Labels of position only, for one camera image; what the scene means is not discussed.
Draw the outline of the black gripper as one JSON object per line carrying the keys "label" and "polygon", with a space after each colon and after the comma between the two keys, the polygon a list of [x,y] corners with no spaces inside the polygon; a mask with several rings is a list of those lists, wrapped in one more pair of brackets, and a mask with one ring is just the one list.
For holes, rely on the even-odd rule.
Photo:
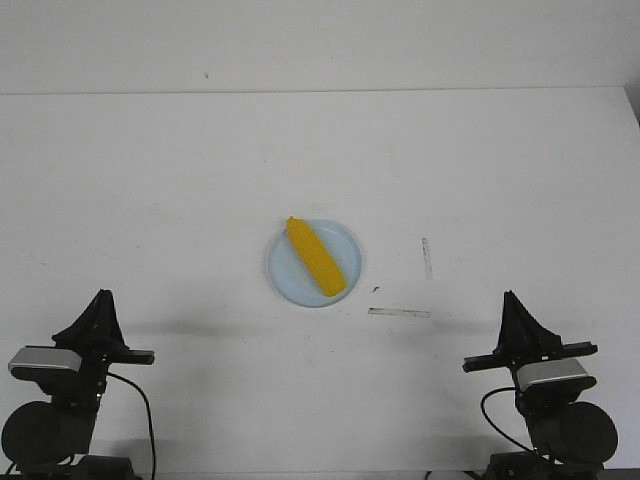
{"label": "black gripper", "polygon": [[[536,353],[506,354],[512,343]],[[467,357],[462,369],[465,373],[506,368],[516,386],[516,371],[530,363],[565,358],[585,357],[598,352],[591,342],[562,344],[561,337],[543,327],[526,309],[513,291],[503,294],[500,331],[496,348],[490,355]]]}
{"label": "black gripper", "polygon": [[86,347],[107,337],[115,352],[87,351],[80,366],[69,373],[57,374],[61,382],[54,388],[52,403],[80,415],[96,415],[106,392],[109,369],[114,364],[152,365],[155,354],[148,350],[129,349],[117,318],[113,293],[100,290],[82,314],[67,328],[54,334],[52,340],[62,348]]}

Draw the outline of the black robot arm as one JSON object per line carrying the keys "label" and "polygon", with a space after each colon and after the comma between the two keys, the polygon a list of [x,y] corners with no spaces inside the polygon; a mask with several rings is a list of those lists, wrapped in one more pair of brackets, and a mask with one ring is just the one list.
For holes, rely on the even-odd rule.
{"label": "black robot arm", "polygon": [[[488,355],[467,357],[466,373],[506,368],[513,384],[485,393],[480,402],[487,423],[518,449],[494,453],[482,475],[473,479],[596,479],[618,447],[612,418],[599,406],[581,401],[580,395],[597,380],[579,362],[594,355],[590,341],[565,343],[542,326],[516,294],[503,295],[496,348]],[[531,445],[525,446],[501,429],[487,411],[495,395],[511,393],[524,419]]]}
{"label": "black robot arm", "polygon": [[1,448],[11,462],[5,478],[136,478],[130,458],[93,455],[90,446],[111,366],[150,366],[153,352],[125,343],[105,289],[52,341],[22,347],[8,363],[12,377],[35,383],[47,398],[21,405],[5,422]]}

